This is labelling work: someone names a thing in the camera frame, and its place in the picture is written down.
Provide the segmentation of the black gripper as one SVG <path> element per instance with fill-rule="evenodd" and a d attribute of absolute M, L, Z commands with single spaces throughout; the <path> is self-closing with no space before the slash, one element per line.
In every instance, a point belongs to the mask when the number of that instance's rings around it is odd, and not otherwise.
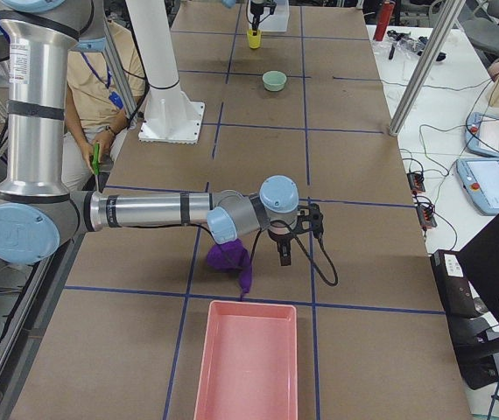
<path fill-rule="evenodd" d="M 251 13 L 263 13 L 264 12 L 264 0 L 250 0 L 249 1 L 249 11 Z M 260 15 L 252 14 L 251 29 L 254 33 L 259 30 Z"/>
<path fill-rule="evenodd" d="M 274 220 L 267 229 L 269 237 L 277 242 L 281 266 L 292 264 L 291 240 L 294 237 L 292 227 L 284 220 Z"/>

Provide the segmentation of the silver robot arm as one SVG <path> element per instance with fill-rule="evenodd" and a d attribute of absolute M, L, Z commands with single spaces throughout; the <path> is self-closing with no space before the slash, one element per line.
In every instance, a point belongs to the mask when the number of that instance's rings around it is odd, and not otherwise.
<path fill-rule="evenodd" d="M 0 183 L 0 259 L 33 264 L 73 236 L 103 228 L 206 224 L 223 244 L 254 231 L 292 234 L 299 221 L 296 184 L 281 175 L 249 196 L 223 192 L 139 197 L 72 192 L 61 179 L 67 58 L 105 44 L 99 1 L 2 1 L 10 38 L 8 170 Z"/>

